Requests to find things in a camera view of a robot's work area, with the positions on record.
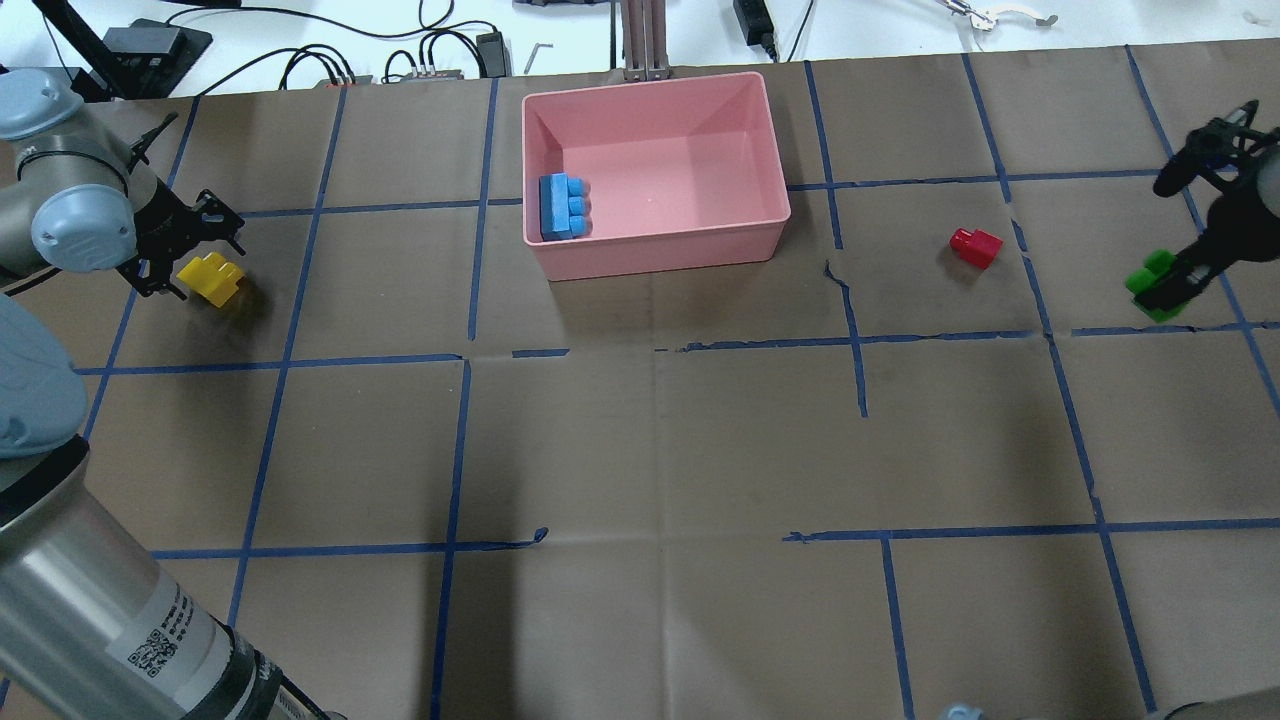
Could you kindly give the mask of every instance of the pink plastic box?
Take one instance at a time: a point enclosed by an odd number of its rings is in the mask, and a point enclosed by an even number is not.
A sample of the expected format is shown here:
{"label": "pink plastic box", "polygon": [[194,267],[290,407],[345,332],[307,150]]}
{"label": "pink plastic box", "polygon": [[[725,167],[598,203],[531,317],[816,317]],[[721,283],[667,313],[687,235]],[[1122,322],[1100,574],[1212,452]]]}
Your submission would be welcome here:
{"label": "pink plastic box", "polygon": [[[791,217],[759,73],[525,97],[525,243],[547,279],[759,263]],[[538,178],[588,183],[590,229],[544,242]]]}

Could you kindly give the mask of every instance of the blue toy block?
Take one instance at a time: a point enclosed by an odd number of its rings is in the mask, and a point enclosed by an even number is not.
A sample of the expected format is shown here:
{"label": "blue toy block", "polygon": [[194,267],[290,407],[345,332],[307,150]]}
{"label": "blue toy block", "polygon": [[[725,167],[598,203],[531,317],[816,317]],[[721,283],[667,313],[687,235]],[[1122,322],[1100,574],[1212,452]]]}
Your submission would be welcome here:
{"label": "blue toy block", "polygon": [[543,241],[571,240],[586,234],[586,183],[564,173],[538,178]]}

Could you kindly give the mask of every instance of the green toy block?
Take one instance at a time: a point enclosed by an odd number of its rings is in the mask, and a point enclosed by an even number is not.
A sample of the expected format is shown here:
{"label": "green toy block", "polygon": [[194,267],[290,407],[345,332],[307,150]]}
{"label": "green toy block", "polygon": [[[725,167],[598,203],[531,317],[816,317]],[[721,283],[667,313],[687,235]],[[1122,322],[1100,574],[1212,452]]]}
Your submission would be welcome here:
{"label": "green toy block", "polygon": [[1151,287],[1155,286],[1156,282],[1158,282],[1160,278],[1165,273],[1167,273],[1170,268],[1174,266],[1174,260],[1178,258],[1167,250],[1157,250],[1147,256],[1147,260],[1143,261],[1140,270],[1135,270],[1124,281],[1125,288],[1134,295],[1134,301],[1133,301],[1134,306],[1146,313],[1148,318],[1151,318],[1157,323],[1164,323],[1166,320],[1176,318],[1178,314],[1181,313],[1188,304],[1183,302],[1181,305],[1174,307],[1172,310],[1155,310],[1139,305],[1137,296],[1151,290]]}

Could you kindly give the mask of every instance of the black pole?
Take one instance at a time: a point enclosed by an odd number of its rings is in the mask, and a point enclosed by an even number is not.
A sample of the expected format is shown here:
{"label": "black pole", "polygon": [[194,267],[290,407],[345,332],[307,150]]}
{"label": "black pole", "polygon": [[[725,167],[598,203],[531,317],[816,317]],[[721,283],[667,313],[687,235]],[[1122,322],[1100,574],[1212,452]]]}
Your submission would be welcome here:
{"label": "black pole", "polygon": [[138,78],[108,50],[106,44],[93,32],[93,28],[88,27],[68,0],[31,1],[97,72],[111,95],[125,100],[141,97]]}

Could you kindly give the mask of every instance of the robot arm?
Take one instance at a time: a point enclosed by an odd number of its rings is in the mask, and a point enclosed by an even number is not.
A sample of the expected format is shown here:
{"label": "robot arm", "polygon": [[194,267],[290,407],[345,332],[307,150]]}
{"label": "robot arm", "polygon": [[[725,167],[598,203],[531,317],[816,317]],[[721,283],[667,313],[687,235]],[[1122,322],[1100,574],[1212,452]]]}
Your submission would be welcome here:
{"label": "robot arm", "polygon": [[0,282],[45,266],[115,268],[142,296],[172,292],[173,264],[204,241],[236,245],[244,222],[210,191],[187,206],[146,164],[175,118],[127,145],[83,109],[60,78],[0,76],[0,140],[13,145],[18,183],[0,190]]}
{"label": "robot arm", "polygon": [[[1178,255],[1155,252],[1125,282],[1134,304],[1157,322],[1175,316],[1233,264],[1280,258],[1280,128],[1252,129],[1257,111],[1253,100],[1193,131],[1156,178],[1161,197],[1178,195],[1196,177],[1222,191],[1196,242]],[[1220,170],[1230,168],[1235,177],[1224,178]]]}

